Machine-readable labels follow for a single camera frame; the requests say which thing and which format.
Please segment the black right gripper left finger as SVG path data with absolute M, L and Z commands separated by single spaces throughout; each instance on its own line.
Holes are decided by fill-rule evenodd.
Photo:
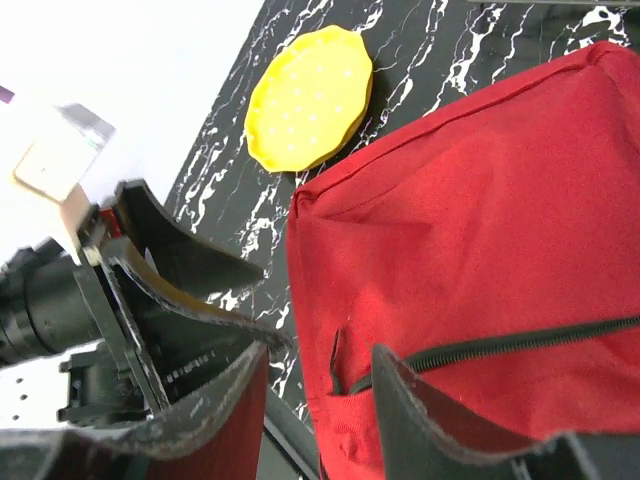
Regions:
M 268 352 L 254 342 L 217 378 L 115 430 L 4 430 L 4 479 L 253 479 Z

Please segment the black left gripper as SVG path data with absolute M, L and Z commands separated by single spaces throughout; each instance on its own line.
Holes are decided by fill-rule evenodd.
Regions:
M 65 309 L 75 340 L 98 344 L 61 364 L 69 387 L 59 421 L 141 422 L 217 378 L 250 343 L 291 346 L 278 330 L 202 301 L 261 281 L 263 269 L 179 225 L 144 180 L 119 182 L 112 206 L 93 221 L 85 245 L 98 260 L 83 258 L 73 270 Z

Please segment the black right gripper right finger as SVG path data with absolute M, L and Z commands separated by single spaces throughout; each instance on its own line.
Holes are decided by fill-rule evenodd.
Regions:
M 639 438 L 561 433 L 532 440 L 422 381 L 382 345 L 372 352 L 376 420 L 388 479 L 636 479 Z

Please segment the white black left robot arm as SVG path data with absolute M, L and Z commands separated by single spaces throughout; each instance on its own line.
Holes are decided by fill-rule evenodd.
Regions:
M 252 343 L 289 347 L 278 330 L 206 302 L 263 272 L 178 225 L 146 182 L 123 181 L 92 205 L 79 237 L 76 255 L 49 239 L 1 271 L 1 364 L 68 353 L 59 421 L 143 421 L 219 377 Z

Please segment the red backpack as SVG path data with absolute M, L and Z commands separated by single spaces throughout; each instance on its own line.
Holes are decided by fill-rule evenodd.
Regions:
M 638 55 L 593 44 L 342 160 L 295 192 L 287 263 L 326 479 L 384 477 L 379 344 L 525 437 L 637 433 Z

